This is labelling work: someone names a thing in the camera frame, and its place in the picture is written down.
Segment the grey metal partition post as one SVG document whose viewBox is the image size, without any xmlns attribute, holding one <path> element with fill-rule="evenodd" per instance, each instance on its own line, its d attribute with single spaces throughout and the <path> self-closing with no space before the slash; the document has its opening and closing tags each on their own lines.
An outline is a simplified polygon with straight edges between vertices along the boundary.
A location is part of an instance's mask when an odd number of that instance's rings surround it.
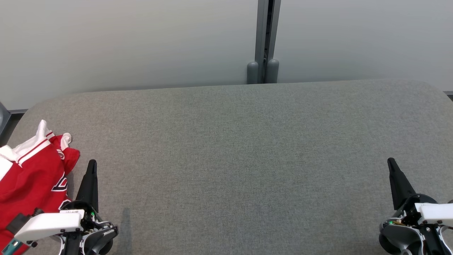
<svg viewBox="0 0 453 255">
<path fill-rule="evenodd" d="M 281 0 L 258 0 L 254 61 L 259 63 L 259 84 L 265 84 L 267 62 L 274 58 Z"/>
</svg>

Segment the red white jersey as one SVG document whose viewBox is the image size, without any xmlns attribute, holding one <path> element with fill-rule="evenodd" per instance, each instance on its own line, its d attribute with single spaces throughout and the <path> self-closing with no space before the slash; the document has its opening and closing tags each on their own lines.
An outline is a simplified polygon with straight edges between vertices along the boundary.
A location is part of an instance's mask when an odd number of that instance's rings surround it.
<svg viewBox="0 0 453 255">
<path fill-rule="evenodd" d="M 0 255 L 13 239 L 6 228 L 18 214 L 32 216 L 37 209 L 59 213 L 71 201 L 67 176 L 80 157 L 71 141 L 71 134 L 55 135 L 41 120 L 27 141 L 0 147 Z M 35 242 L 27 242 L 13 255 L 22 255 Z"/>
</svg>

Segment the grey cylindrical post foot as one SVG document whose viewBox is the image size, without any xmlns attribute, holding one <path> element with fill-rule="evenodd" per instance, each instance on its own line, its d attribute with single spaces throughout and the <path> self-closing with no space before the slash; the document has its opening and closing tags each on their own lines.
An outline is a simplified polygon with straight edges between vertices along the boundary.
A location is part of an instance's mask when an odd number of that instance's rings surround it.
<svg viewBox="0 0 453 255">
<path fill-rule="evenodd" d="M 246 84 L 259 83 L 259 63 L 256 61 L 249 62 L 246 68 Z"/>
<path fill-rule="evenodd" d="M 266 84 L 276 84 L 278 82 L 279 64 L 277 59 L 271 59 L 267 62 L 265 74 Z"/>
</svg>

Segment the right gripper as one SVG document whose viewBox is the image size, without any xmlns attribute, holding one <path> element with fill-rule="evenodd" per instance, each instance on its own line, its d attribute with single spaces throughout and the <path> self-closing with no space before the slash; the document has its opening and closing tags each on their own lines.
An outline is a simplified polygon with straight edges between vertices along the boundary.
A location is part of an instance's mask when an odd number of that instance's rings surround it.
<svg viewBox="0 0 453 255">
<path fill-rule="evenodd" d="M 394 158 L 387 159 L 390 190 L 395 214 L 380 225 L 379 243 L 391 255 L 453 255 L 440 224 L 418 224 L 415 203 L 439 204 L 433 198 L 416 194 Z"/>
</svg>

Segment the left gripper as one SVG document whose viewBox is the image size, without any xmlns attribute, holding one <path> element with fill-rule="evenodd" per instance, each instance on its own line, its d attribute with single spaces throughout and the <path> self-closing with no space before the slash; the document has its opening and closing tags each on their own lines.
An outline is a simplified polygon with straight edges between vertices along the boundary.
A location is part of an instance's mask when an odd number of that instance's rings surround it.
<svg viewBox="0 0 453 255">
<path fill-rule="evenodd" d="M 61 213 L 79 213 L 81 220 L 74 230 L 61 230 L 58 255 L 107 255 L 118 236 L 118 226 L 101 219 L 98 204 L 97 161 L 91 159 L 76 195 Z"/>
</svg>

